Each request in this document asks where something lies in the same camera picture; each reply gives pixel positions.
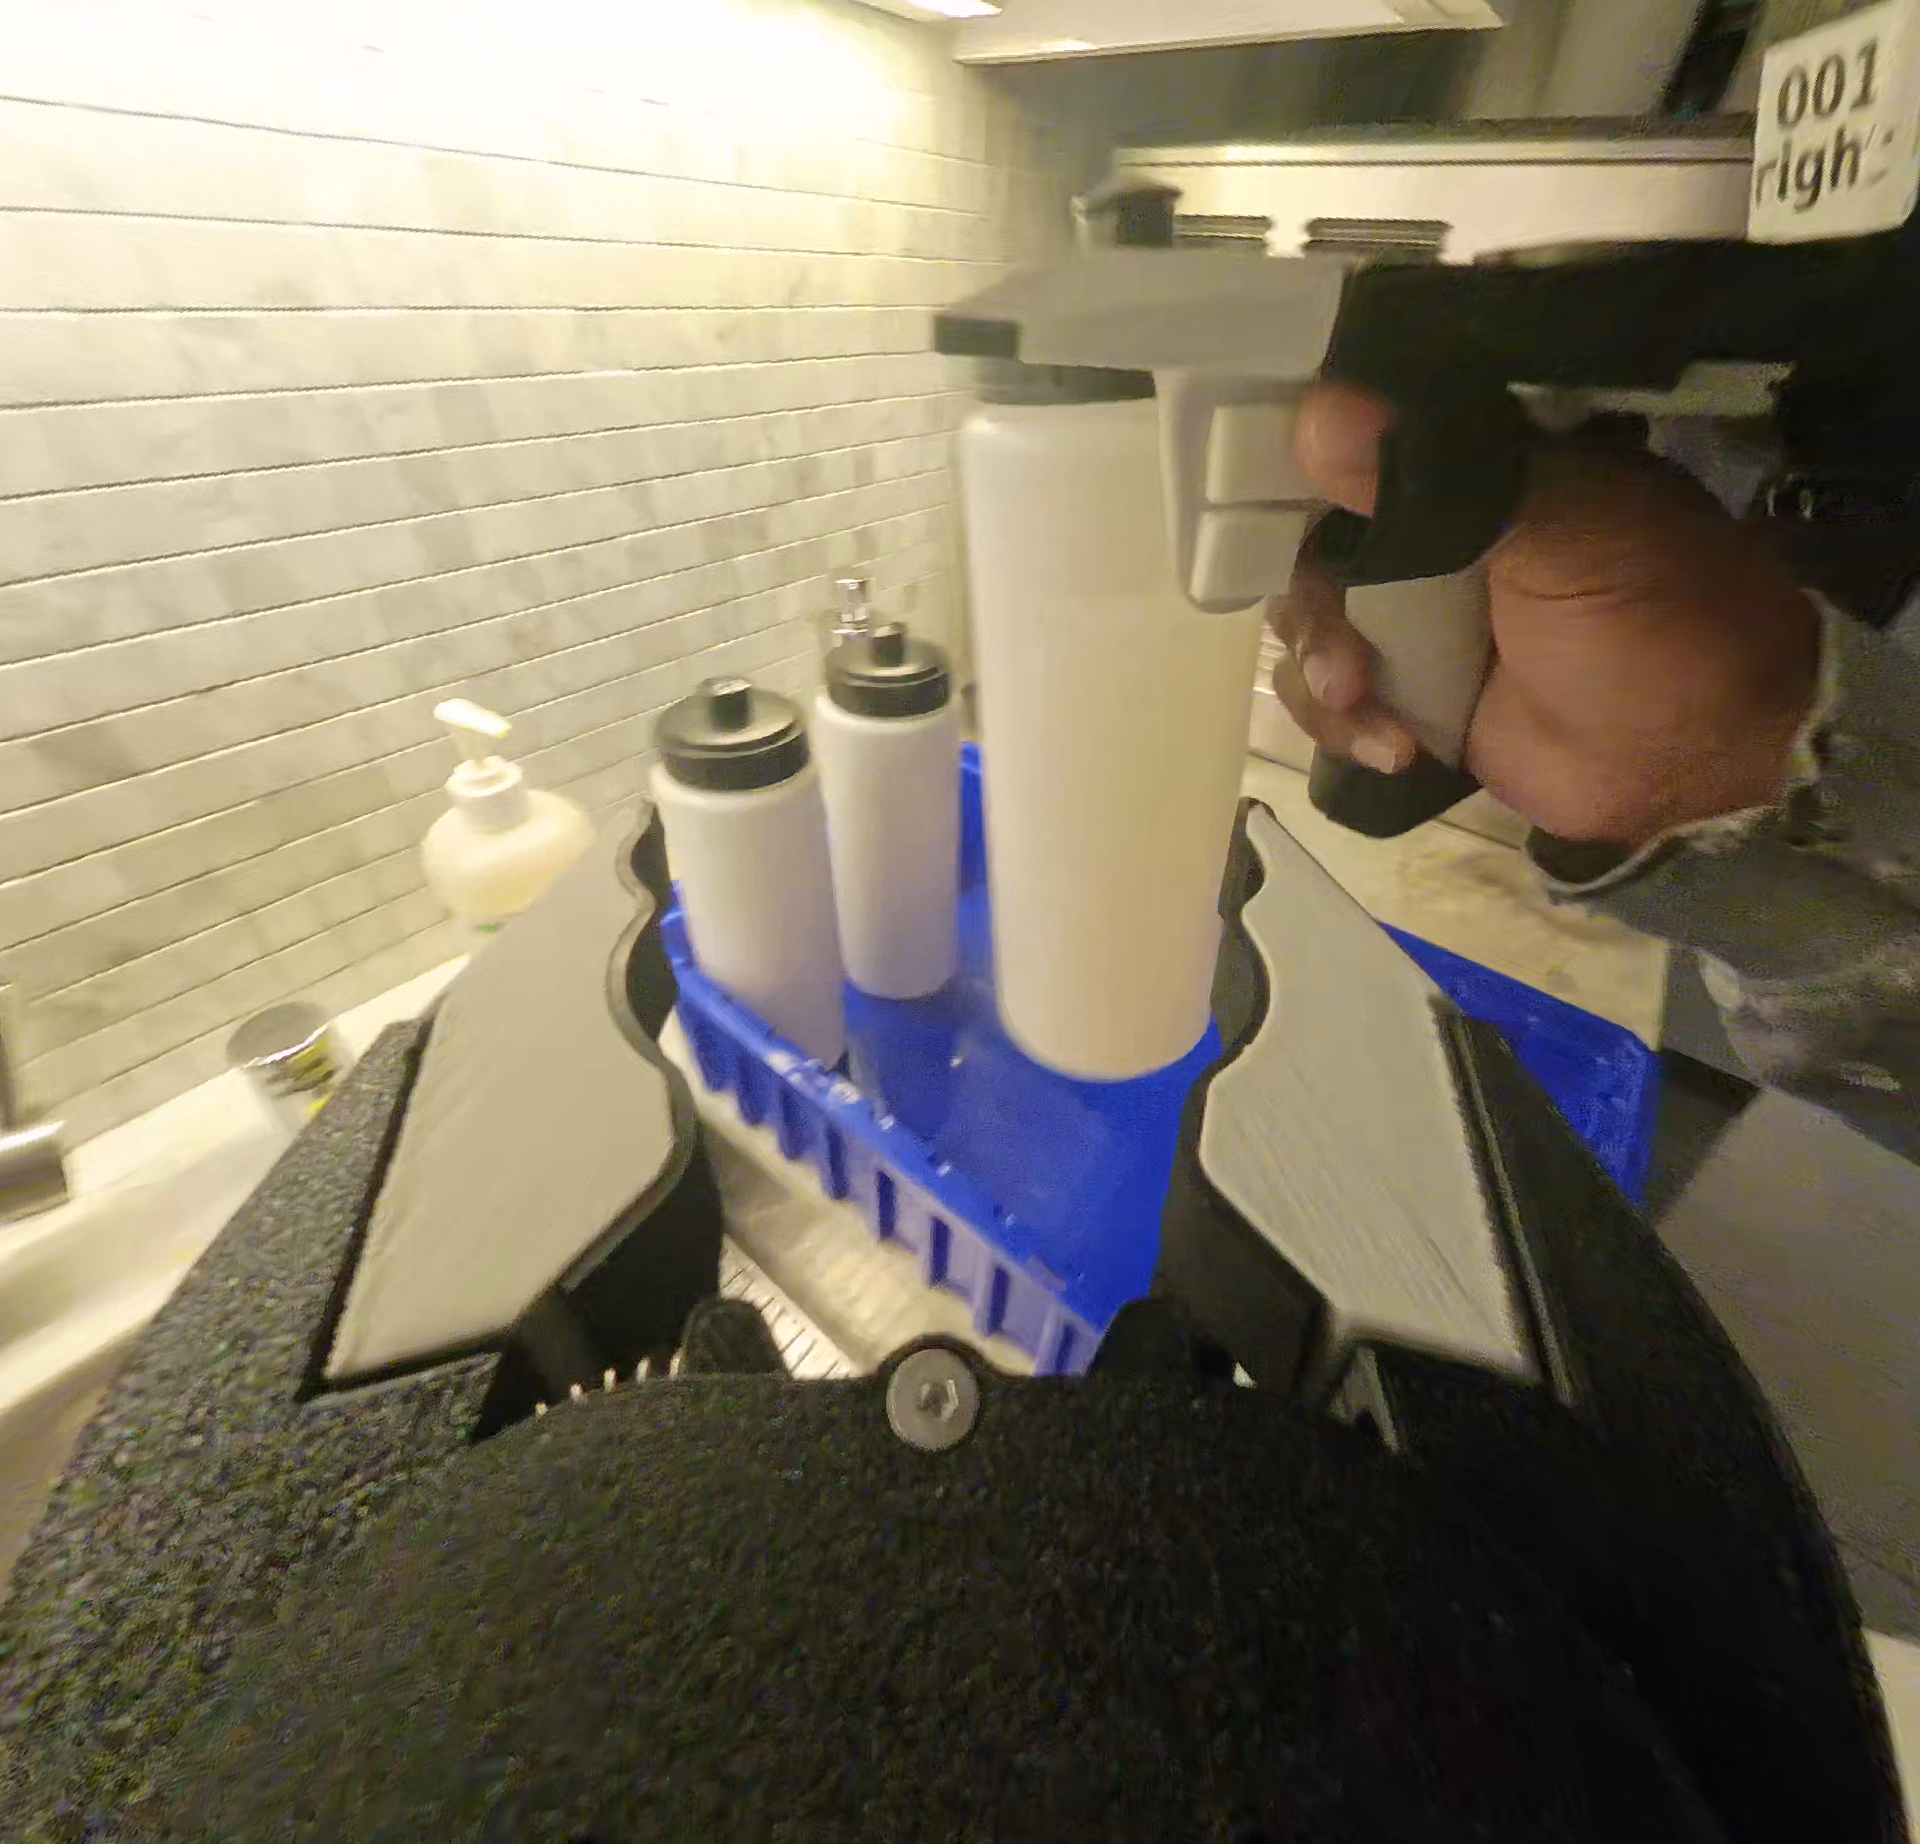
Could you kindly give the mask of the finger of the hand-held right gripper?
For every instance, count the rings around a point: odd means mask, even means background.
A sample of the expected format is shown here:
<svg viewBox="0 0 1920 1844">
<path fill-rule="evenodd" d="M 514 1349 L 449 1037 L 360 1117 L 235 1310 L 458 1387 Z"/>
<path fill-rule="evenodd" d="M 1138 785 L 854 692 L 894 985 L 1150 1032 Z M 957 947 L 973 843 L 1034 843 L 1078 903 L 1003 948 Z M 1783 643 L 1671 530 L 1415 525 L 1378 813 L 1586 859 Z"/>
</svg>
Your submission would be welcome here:
<svg viewBox="0 0 1920 1844">
<path fill-rule="evenodd" d="M 1083 225 L 1158 190 L 1183 241 L 1297 255 L 1320 220 L 1439 226 L 1446 261 L 1580 244 L 1739 237 L 1747 131 L 1323 131 L 1119 149 Z"/>
<path fill-rule="evenodd" d="M 1150 375 L 1174 576 L 1193 607 L 1256 607 L 1320 511 L 1298 417 L 1350 275 L 1342 257 L 1074 257 L 950 306 L 931 347 Z"/>
</svg>

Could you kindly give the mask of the stainless steel sink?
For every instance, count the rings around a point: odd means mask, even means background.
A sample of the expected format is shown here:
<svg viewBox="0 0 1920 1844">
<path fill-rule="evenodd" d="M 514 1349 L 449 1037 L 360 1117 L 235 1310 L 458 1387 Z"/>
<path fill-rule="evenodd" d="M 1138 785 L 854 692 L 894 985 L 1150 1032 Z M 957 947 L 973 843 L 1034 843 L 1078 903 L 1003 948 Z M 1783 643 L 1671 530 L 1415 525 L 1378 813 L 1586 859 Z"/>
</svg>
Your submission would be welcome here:
<svg viewBox="0 0 1920 1844">
<path fill-rule="evenodd" d="M 699 1099 L 724 1213 L 723 1291 L 750 1301 L 799 1379 L 861 1377 L 918 1336 L 952 1333 L 948 1300 L 877 1240 L 773 1134 Z"/>
</svg>

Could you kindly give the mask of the steel kitchen faucet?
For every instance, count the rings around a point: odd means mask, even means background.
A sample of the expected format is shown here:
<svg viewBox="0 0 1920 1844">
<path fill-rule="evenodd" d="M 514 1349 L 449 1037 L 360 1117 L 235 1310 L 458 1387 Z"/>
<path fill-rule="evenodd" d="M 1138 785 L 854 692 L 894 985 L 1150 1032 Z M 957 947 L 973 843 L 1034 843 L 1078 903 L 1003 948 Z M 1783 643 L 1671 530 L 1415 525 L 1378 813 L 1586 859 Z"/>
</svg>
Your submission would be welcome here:
<svg viewBox="0 0 1920 1844">
<path fill-rule="evenodd" d="M 29 1105 L 19 1000 L 3 985 L 3 1227 L 71 1203 L 61 1122 Z"/>
</svg>

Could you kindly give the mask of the white marble desk countertop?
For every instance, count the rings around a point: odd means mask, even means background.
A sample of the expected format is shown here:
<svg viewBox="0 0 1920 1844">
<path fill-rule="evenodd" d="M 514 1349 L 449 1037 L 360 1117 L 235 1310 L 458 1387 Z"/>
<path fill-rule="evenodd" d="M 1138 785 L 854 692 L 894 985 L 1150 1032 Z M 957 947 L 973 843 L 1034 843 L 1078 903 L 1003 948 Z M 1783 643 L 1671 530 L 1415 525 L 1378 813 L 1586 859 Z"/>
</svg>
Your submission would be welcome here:
<svg viewBox="0 0 1920 1844">
<path fill-rule="evenodd" d="M 1551 903 L 1498 805 L 1474 798 L 1466 823 L 1373 841 L 1324 823 L 1281 762 L 1253 758 L 1244 789 L 1379 922 L 1656 1041 L 1666 947 Z M 76 1149 L 71 1202 L 5 1229 L 5 1447 L 99 1389 L 283 1146 L 223 1072 Z"/>
</svg>

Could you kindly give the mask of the white soap pump bottle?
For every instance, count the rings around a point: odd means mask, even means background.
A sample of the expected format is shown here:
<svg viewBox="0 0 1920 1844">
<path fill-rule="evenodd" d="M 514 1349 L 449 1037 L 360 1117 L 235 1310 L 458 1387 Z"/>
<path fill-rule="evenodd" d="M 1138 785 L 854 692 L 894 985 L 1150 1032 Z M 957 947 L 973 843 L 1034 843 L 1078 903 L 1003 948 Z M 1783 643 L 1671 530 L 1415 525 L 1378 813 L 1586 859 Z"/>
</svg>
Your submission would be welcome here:
<svg viewBox="0 0 1920 1844">
<path fill-rule="evenodd" d="M 470 947 L 533 906 L 596 838 L 586 812 L 528 783 L 508 751 L 510 721 L 466 698 L 434 706 L 455 764 L 445 807 L 419 846 L 426 887 Z"/>
</svg>

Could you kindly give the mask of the blue plastic bin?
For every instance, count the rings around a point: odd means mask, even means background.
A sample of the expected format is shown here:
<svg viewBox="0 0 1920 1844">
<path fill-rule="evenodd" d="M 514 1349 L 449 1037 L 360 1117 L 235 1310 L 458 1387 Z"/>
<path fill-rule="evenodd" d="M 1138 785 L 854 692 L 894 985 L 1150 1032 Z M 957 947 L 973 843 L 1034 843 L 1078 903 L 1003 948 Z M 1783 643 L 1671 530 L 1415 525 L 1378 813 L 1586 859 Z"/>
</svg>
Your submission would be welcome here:
<svg viewBox="0 0 1920 1844">
<path fill-rule="evenodd" d="M 960 754 L 961 887 L 957 974 L 934 998 L 846 996 L 850 1072 L 830 1072 L 706 979 L 683 914 L 665 916 L 687 1075 L 780 1153 L 850 1203 L 877 1240 L 913 1252 L 924 1280 L 973 1308 L 979 1333 L 1023 1350 L 1038 1374 L 1078 1374 L 1125 1301 L 1155 1273 L 1252 1377 L 1334 1373 L 1327 1312 L 1199 1165 L 1212 1079 L 1265 1013 L 1259 966 L 1239 916 L 1220 952 L 1201 1041 L 1178 1062 L 1105 1083 L 1071 1079 L 1015 1050 L 991 1009 L 991 925 L 981 772 Z M 1470 1110 L 1510 1280 L 1514 1222 L 1499 1206 L 1512 1160 L 1455 1047 L 1486 1044 L 1519 1072 L 1519 1105 L 1542 1100 L 1550 1146 L 1580 1144 L 1576 1178 L 1605 1175 L 1630 1203 L 1650 1160 L 1661 1071 L 1648 1044 L 1379 922 L 1453 1007 L 1445 1038 Z M 1525 1324 L 1534 1340 L 1529 1312 Z"/>
</svg>

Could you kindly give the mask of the white squeeze bottle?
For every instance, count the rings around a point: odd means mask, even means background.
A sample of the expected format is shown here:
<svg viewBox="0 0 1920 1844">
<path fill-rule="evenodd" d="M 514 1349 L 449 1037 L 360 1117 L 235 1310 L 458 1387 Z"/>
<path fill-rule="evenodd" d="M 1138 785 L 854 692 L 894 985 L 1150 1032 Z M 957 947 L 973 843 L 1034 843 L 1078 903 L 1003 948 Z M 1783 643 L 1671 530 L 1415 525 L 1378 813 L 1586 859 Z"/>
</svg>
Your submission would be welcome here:
<svg viewBox="0 0 1920 1844">
<path fill-rule="evenodd" d="M 1166 419 L 1155 377 L 991 358 L 957 434 L 997 1005 L 1076 1079 L 1184 1058 L 1208 1026 L 1250 727 L 1256 604 L 1201 560 L 1208 515 L 1305 528 L 1297 408 L 1212 465 L 1221 402 Z"/>
<path fill-rule="evenodd" d="M 866 996 L 929 998 L 956 971 L 960 743 L 938 647 L 884 621 L 830 649 L 809 747 L 825 787 L 839 952 Z"/>
<path fill-rule="evenodd" d="M 846 1050 L 825 792 L 799 705 L 711 677 L 655 727 L 652 798 L 693 957 L 796 1055 Z"/>
</svg>

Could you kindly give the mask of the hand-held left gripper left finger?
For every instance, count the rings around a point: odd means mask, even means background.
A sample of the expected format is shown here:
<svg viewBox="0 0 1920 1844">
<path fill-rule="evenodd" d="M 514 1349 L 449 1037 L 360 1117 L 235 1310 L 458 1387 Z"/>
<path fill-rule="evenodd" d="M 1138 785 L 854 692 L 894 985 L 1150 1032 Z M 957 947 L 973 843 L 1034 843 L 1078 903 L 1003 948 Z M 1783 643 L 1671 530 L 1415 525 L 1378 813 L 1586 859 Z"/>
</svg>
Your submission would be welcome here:
<svg viewBox="0 0 1920 1844">
<path fill-rule="evenodd" d="M 718 1293 L 723 1206 L 641 800 L 436 1005 L 323 1350 L 360 1389 L 494 1355 L 531 1389 L 660 1367 Z"/>
</svg>

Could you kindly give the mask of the person's right hand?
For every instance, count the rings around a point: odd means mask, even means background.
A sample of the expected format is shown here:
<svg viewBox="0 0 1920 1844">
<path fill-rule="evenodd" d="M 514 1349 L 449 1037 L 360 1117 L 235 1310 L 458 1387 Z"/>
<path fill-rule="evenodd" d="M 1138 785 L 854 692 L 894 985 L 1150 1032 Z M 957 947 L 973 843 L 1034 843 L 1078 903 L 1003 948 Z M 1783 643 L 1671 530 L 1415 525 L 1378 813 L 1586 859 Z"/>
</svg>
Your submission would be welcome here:
<svg viewBox="0 0 1920 1844">
<path fill-rule="evenodd" d="M 1639 847 L 1788 794 L 1821 618 L 1768 527 L 1650 454 L 1550 439 L 1485 572 L 1468 762 L 1529 828 Z"/>
</svg>

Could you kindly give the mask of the chrome counter cap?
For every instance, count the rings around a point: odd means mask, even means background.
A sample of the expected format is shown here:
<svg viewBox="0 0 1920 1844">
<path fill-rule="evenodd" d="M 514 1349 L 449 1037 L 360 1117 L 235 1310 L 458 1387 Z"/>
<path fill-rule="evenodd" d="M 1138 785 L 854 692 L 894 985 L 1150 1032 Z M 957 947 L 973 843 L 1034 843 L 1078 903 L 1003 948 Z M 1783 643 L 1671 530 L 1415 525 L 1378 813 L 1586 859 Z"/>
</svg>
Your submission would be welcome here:
<svg viewBox="0 0 1920 1844">
<path fill-rule="evenodd" d="M 313 1000 L 278 1002 L 228 1037 L 228 1069 L 280 1136 L 299 1134 L 345 1085 L 355 1053 L 334 1016 Z"/>
</svg>

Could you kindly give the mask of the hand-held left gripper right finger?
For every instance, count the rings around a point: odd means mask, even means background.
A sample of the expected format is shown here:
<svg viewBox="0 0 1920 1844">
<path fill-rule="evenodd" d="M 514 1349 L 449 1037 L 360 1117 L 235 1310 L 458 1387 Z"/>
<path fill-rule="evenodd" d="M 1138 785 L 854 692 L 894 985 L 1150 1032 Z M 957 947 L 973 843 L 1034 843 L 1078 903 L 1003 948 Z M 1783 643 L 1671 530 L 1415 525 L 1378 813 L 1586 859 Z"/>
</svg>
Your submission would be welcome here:
<svg viewBox="0 0 1920 1844">
<path fill-rule="evenodd" d="M 1244 831 L 1265 1013 L 1212 1079 L 1201 1170 L 1318 1293 L 1324 1361 L 1388 1342 L 1541 1384 L 1445 1038 L 1453 1007 L 1265 803 Z"/>
</svg>

